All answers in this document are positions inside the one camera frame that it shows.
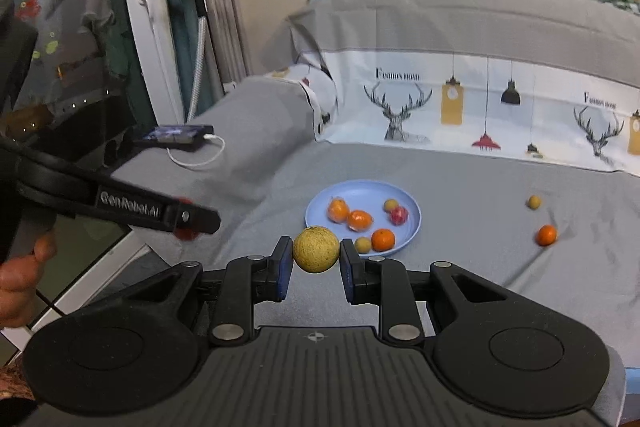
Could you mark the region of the person left hand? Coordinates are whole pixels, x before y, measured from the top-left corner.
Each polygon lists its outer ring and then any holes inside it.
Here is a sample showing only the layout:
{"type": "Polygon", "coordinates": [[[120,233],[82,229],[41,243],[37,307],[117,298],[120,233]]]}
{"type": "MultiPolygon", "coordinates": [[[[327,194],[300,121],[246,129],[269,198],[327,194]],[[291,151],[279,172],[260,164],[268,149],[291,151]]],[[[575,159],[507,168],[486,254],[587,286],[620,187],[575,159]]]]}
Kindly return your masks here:
{"type": "Polygon", "coordinates": [[[55,233],[47,231],[35,241],[32,251],[1,265],[0,323],[2,329],[22,327],[35,314],[36,289],[44,266],[58,251],[55,233]]]}

